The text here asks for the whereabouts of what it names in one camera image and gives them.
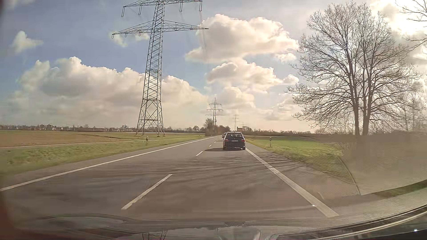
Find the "car rear window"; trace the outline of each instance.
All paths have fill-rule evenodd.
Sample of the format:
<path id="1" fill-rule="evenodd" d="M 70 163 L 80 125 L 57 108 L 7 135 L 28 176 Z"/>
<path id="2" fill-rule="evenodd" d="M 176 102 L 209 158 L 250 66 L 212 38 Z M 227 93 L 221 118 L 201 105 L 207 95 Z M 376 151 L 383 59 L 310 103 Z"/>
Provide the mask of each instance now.
<path id="1" fill-rule="evenodd" d="M 226 139 L 242 139 L 243 135 L 241 133 L 227 133 L 225 138 Z"/>

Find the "steel lattice tower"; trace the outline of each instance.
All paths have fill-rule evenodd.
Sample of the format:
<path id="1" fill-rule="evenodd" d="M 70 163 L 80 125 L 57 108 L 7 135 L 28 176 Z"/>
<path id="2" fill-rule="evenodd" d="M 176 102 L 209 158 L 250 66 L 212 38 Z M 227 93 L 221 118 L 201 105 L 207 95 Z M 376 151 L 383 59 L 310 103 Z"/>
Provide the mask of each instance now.
<path id="1" fill-rule="evenodd" d="M 206 114 L 206 116 L 213 116 L 213 125 L 216 126 L 216 117 L 223 116 L 222 114 L 218 114 L 217 111 L 222 111 L 222 109 L 217 108 L 216 106 L 222 106 L 220 103 L 216 102 L 216 98 L 213 99 L 213 103 L 209 103 L 210 109 L 206 109 L 207 111 L 212 111 L 212 114 Z"/>
<path id="2" fill-rule="evenodd" d="M 136 134 L 139 132 L 144 134 L 147 129 L 152 127 L 157 132 L 158 136 L 160 136 L 160 133 L 162 133 L 164 136 L 163 115 L 161 109 L 161 64 L 163 33 L 207 29 L 201 26 L 166 21 L 164 19 L 165 6 L 167 4 L 180 3 L 181 5 L 179 10 L 182 11 L 182 4 L 191 2 L 199 2 L 199 12 L 202 11 L 201 0 L 140 0 L 123 7 L 122 17 L 124 16 L 125 8 L 127 7 L 139 7 L 138 14 L 140 15 L 143 6 L 155 6 L 154 17 L 152 21 L 113 33 L 111 36 L 113 38 L 114 35 L 117 34 L 124 34 L 125 37 L 128 34 L 139 34 L 139 36 L 144 33 L 150 34 L 144 77 L 144 92 Z"/>

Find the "car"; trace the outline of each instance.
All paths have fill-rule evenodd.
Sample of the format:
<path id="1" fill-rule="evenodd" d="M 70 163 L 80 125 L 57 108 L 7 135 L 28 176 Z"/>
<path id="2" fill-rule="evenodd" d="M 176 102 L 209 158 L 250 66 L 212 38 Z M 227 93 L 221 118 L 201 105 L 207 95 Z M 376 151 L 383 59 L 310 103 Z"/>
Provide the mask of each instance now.
<path id="1" fill-rule="evenodd" d="M 222 149 L 240 148 L 246 150 L 246 140 L 241 132 L 227 132 L 222 140 Z"/>

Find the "asphalt road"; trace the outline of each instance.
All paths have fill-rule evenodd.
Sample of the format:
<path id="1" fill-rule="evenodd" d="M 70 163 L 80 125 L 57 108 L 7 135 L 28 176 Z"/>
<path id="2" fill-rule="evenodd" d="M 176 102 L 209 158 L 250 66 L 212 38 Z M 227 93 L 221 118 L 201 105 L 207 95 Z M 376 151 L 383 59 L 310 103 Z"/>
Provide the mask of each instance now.
<path id="1" fill-rule="evenodd" d="M 222 150 L 220 136 L 174 146 L 20 174 L 7 179 L 3 187 L 146 153 L 1 193 L 17 221 L 84 213 L 191 221 L 327 217 L 250 152 Z"/>

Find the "car hood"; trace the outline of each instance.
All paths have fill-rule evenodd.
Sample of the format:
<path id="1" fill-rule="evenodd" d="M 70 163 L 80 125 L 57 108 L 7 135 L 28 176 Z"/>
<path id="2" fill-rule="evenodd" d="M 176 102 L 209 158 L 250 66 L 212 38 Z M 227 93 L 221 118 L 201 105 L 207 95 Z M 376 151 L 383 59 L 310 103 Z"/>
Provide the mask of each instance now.
<path id="1" fill-rule="evenodd" d="M 182 221 L 135 220 L 104 214 L 67 214 L 20 222 L 17 228 L 76 239 L 281 240 L 360 239 L 426 229 L 427 205 L 379 219 L 318 228 L 298 220 Z"/>

